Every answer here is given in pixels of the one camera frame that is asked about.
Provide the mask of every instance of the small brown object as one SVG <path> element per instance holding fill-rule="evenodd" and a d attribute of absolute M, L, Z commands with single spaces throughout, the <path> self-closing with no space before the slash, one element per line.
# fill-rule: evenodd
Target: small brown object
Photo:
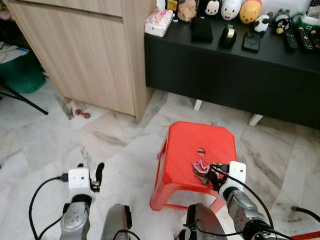
<path fill-rule="evenodd" d="M 82 115 L 85 119 L 90 118 L 90 113 L 83 112 L 80 109 L 75 110 L 75 114 Z"/>

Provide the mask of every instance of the chair leg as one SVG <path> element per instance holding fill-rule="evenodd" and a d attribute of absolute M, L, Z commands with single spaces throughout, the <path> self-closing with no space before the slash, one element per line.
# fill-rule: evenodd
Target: chair leg
<path fill-rule="evenodd" d="M 197 99 L 197 100 L 195 101 L 193 110 L 199 111 L 199 110 L 200 110 L 200 107 L 201 107 L 201 104 L 202 104 L 202 100 Z"/>
<path fill-rule="evenodd" d="M 161 157 L 163 154 L 166 154 L 166 148 L 167 148 L 167 139 L 165 139 L 162 147 L 161 147 L 161 151 L 158 153 L 157 155 L 157 160 L 158 160 L 158 169 L 156 171 L 156 179 L 155 179 L 155 184 L 154 184 L 154 188 L 156 188 L 157 183 L 158 183 L 158 179 L 159 179 L 159 173 L 160 173 L 160 168 L 161 166 L 164 164 L 164 162 L 161 162 Z"/>
<path fill-rule="evenodd" d="M 250 127 L 254 127 L 255 125 L 257 125 L 257 123 L 263 118 L 264 116 L 263 115 L 259 115 L 259 114 L 254 114 L 249 122 L 248 122 L 248 125 Z"/>
<path fill-rule="evenodd" d="M 173 193 L 174 190 L 171 189 L 171 187 L 165 185 L 160 179 L 153 191 L 150 200 L 150 207 L 152 208 L 152 210 L 160 211 L 166 205 L 166 202 L 169 200 Z"/>
<path fill-rule="evenodd" d="M 212 212 L 217 214 L 225 205 L 226 203 L 220 198 L 220 196 L 216 196 L 216 199 L 211 204 L 210 209 L 212 210 Z"/>
<path fill-rule="evenodd" d="M 29 101 L 28 99 L 26 99 L 24 96 L 22 96 L 21 94 L 19 94 L 18 92 L 16 92 L 15 90 L 13 90 L 12 88 L 6 86 L 5 84 L 2 84 L 2 86 L 11 94 L 14 94 L 15 96 L 11 96 L 14 99 L 18 99 L 22 102 L 25 102 L 26 104 L 29 104 L 31 107 L 34 107 L 35 109 L 37 109 L 38 111 L 40 111 L 41 113 L 43 113 L 44 115 L 48 115 L 49 113 L 45 110 L 43 110 L 41 107 L 35 105 L 32 101 Z"/>

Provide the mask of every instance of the marble floor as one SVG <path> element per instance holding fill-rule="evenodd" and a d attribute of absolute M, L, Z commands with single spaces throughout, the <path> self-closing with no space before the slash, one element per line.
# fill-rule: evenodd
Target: marble floor
<path fill-rule="evenodd" d="M 109 207 L 121 203 L 130 206 L 132 230 L 142 240 L 172 240 L 183 228 L 186 212 L 152 211 L 149 201 L 157 153 L 168 127 L 177 121 L 225 127 L 234 134 L 238 160 L 247 166 L 246 183 L 269 208 L 276 230 L 290 236 L 319 230 L 308 215 L 290 209 L 295 205 L 320 214 L 320 137 L 315 129 L 267 117 L 250 127 L 249 112 L 207 102 L 194 111 L 194 99 L 160 90 L 154 92 L 140 124 L 133 116 L 111 110 L 66 104 L 50 80 L 26 96 L 49 115 L 15 99 L 0 101 L 1 239 L 33 239 L 28 207 L 44 180 L 78 163 L 95 170 L 104 162 L 101 191 L 90 208 L 88 239 L 100 239 Z M 77 108 L 91 118 L 75 115 Z M 62 214 L 67 189 L 65 183 L 52 182 L 39 192 L 33 207 L 38 233 Z M 235 230 L 225 207 L 217 217 L 226 233 Z M 59 236 L 57 224 L 42 239 Z"/>

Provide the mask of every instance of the panda plush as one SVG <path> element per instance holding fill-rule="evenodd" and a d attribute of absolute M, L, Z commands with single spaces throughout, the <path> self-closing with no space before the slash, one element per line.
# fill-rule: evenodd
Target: panda plush
<path fill-rule="evenodd" d="M 198 17 L 212 17 L 219 12 L 221 0 L 200 0 L 198 5 Z"/>
<path fill-rule="evenodd" d="M 269 12 L 267 15 L 261 15 L 259 16 L 255 22 L 253 23 L 253 29 L 254 31 L 256 31 L 257 33 L 260 34 L 265 34 L 266 30 L 269 26 L 269 23 L 271 21 L 271 18 L 273 16 L 273 12 Z"/>

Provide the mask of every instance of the remote control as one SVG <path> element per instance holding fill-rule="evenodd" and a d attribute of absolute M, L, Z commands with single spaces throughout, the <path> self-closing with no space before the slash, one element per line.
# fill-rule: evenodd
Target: remote control
<path fill-rule="evenodd" d="M 314 48 L 312 47 L 312 43 L 311 43 L 306 31 L 302 27 L 299 27 L 298 31 L 299 31 L 301 43 L 303 45 L 303 49 L 305 51 L 312 51 Z"/>
<path fill-rule="evenodd" d="M 295 35 L 293 34 L 286 34 L 284 36 L 284 41 L 285 41 L 285 45 L 287 47 L 288 50 L 297 50 L 299 47 L 298 47 L 298 44 L 297 44 L 297 40 L 296 40 L 296 37 Z"/>
<path fill-rule="evenodd" d="M 315 7 L 320 5 L 320 0 L 311 0 L 310 7 Z"/>
<path fill-rule="evenodd" d="M 320 33 L 311 34 L 310 40 L 313 44 L 314 50 L 320 53 Z"/>

